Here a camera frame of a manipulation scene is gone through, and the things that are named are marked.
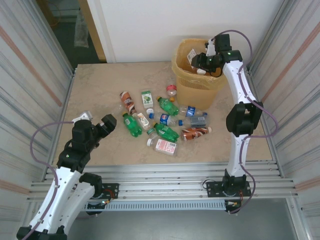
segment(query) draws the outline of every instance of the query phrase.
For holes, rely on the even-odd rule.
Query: trash bin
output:
[[[181,105],[193,106],[206,110],[214,101],[218,91],[227,83],[224,75],[220,75],[220,68],[212,76],[207,72],[198,75],[197,68],[192,68],[188,61],[188,54],[192,49],[196,54],[205,53],[205,43],[208,40],[188,38],[182,40],[172,58],[172,70],[176,75],[177,101]]]

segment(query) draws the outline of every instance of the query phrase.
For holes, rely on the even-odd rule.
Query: bottle cap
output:
[[[153,114],[154,113],[154,110],[152,108],[148,108],[146,110],[146,113],[149,115],[149,114]]]
[[[147,145],[148,147],[150,147],[150,145],[151,145],[151,141],[152,141],[152,139],[151,139],[151,138],[149,138],[149,139],[148,139],[148,141],[146,141],[146,145]]]

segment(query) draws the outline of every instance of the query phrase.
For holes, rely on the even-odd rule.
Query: metal wall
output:
[[[320,239],[320,1],[284,1],[250,66],[258,98],[279,121],[272,139]],[[266,117],[269,132],[275,124]]]
[[[60,120],[73,76],[48,23],[33,1],[0,1],[0,239],[12,239],[31,181],[44,168],[29,142],[40,126]],[[48,160],[56,126],[41,131],[33,148]]]

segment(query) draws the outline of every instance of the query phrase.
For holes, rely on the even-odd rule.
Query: purple cable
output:
[[[46,125],[43,125],[42,127],[38,128],[34,134],[32,135],[31,137],[31,140],[30,140],[30,154],[33,158],[33,160],[35,160],[37,163],[40,163],[40,164],[43,164],[45,165],[47,168],[49,168],[53,174],[53,177],[54,177],[54,182],[55,182],[55,185],[58,186],[58,175],[55,171],[55,169],[50,165],[48,164],[47,162],[44,162],[44,161],[40,161],[36,158],[35,154],[34,154],[34,149],[32,147],[32,144],[34,143],[34,140],[35,140],[35,136],[38,132],[40,132],[42,129],[46,128],[46,127],[49,127],[51,125],[56,125],[56,124],[73,124],[74,122],[73,121],[56,121],[56,122],[51,122],[51,123],[48,123]],[[30,232],[28,232],[27,235],[24,236],[24,238],[22,238],[22,240],[27,240],[28,237],[30,237],[30,235],[36,230],[36,228],[40,225],[40,223],[42,222],[42,220],[45,218],[47,212],[49,211],[52,203],[54,202],[55,198],[56,198],[56,195],[57,195],[57,191],[58,191],[58,188],[55,187],[54,190],[53,190],[53,194],[52,194],[52,197],[51,197],[51,200],[48,204],[48,206],[46,207],[46,209],[44,210],[43,214],[41,215],[40,217],[40,221],[38,221],[34,227],[30,230]]]
[[[222,32],[220,32],[218,35],[224,34],[224,33],[229,33],[229,32],[234,32],[234,33],[238,33],[238,34],[242,35],[242,36],[246,39],[246,41],[248,42],[249,48],[250,48],[250,58],[249,58],[249,61],[248,61],[248,63],[249,63],[249,62],[252,60],[252,57],[253,57],[252,45],[251,45],[251,42],[250,42],[249,38],[248,38],[244,33],[240,32],[240,31],[238,31],[238,30],[234,30],[234,29],[222,31]],[[250,202],[250,200],[252,199],[252,197],[254,196],[255,191],[256,191],[256,180],[255,180],[254,176],[252,176],[252,174],[251,174],[250,172],[248,172],[248,171],[246,170],[246,168],[242,165],[242,164],[243,164],[243,163],[242,163],[242,152],[243,152],[243,149],[244,149],[244,146],[245,146],[245,141],[246,141],[247,139],[249,139],[249,138],[257,138],[257,139],[258,139],[258,138],[261,138],[261,139],[262,139],[262,138],[270,138],[270,137],[273,137],[274,135],[276,135],[277,132],[278,132],[278,130],[279,130],[279,123],[278,123],[276,117],[273,116],[272,113],[270,113],[269,111],[267,111],[265,108],[263,108],[262,106],[260,106],[259,104],[257,104],[255,101],[253,101],[250,97],[248,97],[248,93],[247,93],[247,91],[246,91],[246,89],[245,89],[243,80],[242,80],[242,78],[241,78],[241,71],[244,69],[244,66],[245,66],[245,64],[243,63],[242,66],[239,68],[238,77],[239,77],[239,81],[240,81],[241,88],[242,88],[242,90],[243,90],[243,92],[244,92],[244,94],[245,94],[245,98],[247,98],[250,103],[252,103],[253,105],[255,105],[257,108],[261,109],[264,113],[268,114],[268,115],[272,118],[272,120],[273,120],[274,123],[275,123],[275,129],[274,129],[274,131],[273,131],[271,134],[269,134],[269,135],[263,135],[263,136],[258,136],[258,135],[253,135],[253,136],[252,136],[252,135],[251,135],[251,136],[246,136],[246,137],[242,140],[242,144],[241,144],[241,147],[240,147],[239,162],[240,162],[240,166],[241,166],[242,170],[252,178],[252,181],[253,181],[253,189],[252,189],[251,195],[250,195],[250,197],[248,198],[248,200],[247,200],[241,207],[237,208],[236,210],[230,211],[230,212],[229,212],[230,214],[235,214],[235,213],[239,212],[242,208],[244,208],[244,207]]]

